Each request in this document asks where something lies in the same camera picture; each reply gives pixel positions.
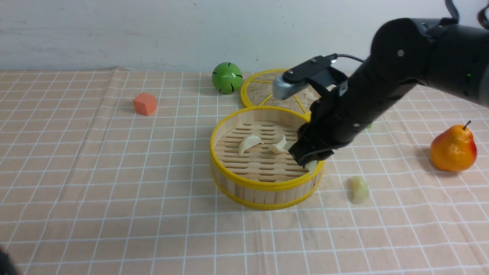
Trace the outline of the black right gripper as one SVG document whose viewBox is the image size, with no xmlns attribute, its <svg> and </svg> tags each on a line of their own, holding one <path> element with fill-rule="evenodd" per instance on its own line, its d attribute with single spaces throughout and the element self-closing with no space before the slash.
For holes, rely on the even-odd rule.
<svg viewBox="0 0 489 275">
<path fill-rule="evenodd" d="M 297 142 L 288 148 L 295 162 L 305 168 L 307 164 L 321 162 L 335 150 L 348 146 L 365 128 L 366 123 L 353 120 L 332 103 L 315 101 L 309 122 L 297 130 Z"/>
</svg>

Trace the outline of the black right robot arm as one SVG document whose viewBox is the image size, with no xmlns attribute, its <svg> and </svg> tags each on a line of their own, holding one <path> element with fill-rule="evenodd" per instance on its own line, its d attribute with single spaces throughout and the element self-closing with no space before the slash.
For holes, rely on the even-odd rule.
<svg viewBox="0 0 489 275">
<path fill-rule="evenodd" d="M 388 21 L 374 35 L 370 56 L 332 91 L 329 64 L 335 55 L 295 67 L 320 93 L 310 121 L 289 152 L 300 166 L 324 160 L 349 145 L 416 85 L 488 107 L 488 31 L 435 19 Z"/>
</svg>

